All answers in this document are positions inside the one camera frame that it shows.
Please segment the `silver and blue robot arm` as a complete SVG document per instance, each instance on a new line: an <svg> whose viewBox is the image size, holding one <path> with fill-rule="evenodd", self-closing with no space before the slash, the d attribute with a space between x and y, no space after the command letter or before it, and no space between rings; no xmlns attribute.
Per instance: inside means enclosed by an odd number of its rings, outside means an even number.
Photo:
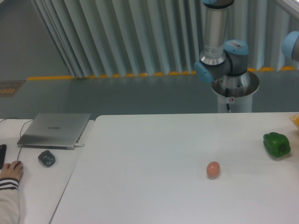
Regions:
<svg viewBox="0 0 299 224"><path fill-rule="evenodd" d="M207 83L232 74L233 57L259 70L299 67L297 0L204 0L203 48L194 64Z"/></svg>

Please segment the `white striped sleeve forearm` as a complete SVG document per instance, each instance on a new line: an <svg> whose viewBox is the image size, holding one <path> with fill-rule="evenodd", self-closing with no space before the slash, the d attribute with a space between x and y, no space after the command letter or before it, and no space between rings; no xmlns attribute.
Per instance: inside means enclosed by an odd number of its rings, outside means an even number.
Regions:
<svg viewBox="0 0 299 224"><path fill-rule="evenodd" d="M13 178L0 180L0 223L17 224L20 218L19 182Z"/></svg>

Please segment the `person's hand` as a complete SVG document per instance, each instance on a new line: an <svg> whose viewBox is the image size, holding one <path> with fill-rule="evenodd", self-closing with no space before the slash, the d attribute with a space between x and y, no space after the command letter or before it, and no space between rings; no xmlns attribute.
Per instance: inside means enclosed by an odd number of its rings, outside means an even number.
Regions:
<svg viewBox="0 0 299 224"><path fill-rule="evenodd" d="M12 163L5 163L0 172L0 179L14 179L20 181L23 174L23 163L15 166L18 161Z"/></svg>

